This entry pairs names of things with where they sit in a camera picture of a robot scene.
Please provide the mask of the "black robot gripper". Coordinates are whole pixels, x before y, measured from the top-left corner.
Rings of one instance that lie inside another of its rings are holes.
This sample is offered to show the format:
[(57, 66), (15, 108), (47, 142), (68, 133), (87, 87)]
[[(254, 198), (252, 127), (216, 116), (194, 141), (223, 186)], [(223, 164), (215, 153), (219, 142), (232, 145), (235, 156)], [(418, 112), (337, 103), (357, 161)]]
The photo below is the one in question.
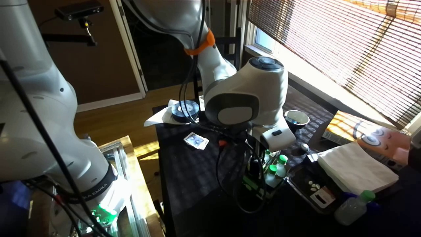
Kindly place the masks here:
[(245, 149), (245, 174), (249, 177), (261, 177), (264, 173), (266, 148), (253, 136), (243, 136)]

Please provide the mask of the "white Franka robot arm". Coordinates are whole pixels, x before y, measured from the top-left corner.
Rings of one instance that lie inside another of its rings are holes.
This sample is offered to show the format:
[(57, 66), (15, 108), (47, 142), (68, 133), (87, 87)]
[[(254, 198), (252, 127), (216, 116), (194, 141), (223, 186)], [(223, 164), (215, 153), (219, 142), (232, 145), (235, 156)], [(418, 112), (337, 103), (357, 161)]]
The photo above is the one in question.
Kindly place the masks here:
[[(152, 31), (176, 37), (194, 59), (204, 87), (206, 117), (216, 127), (247, 125), (265, 149), (295, 141), (283, 116), (287, 69), (254, 57), (236, 69), (216, 48), (202, 0), (133, 0)], [(97, 237), (112, 237), (103, 215), (116, 217), (123, 181), (99, 146), (76, 135), (77, 92), (52, 59), (28, 0), (0, 0), (2, 179), (49, 178), (73, 214), (54, 219), (61, 235), (85, 221)]]

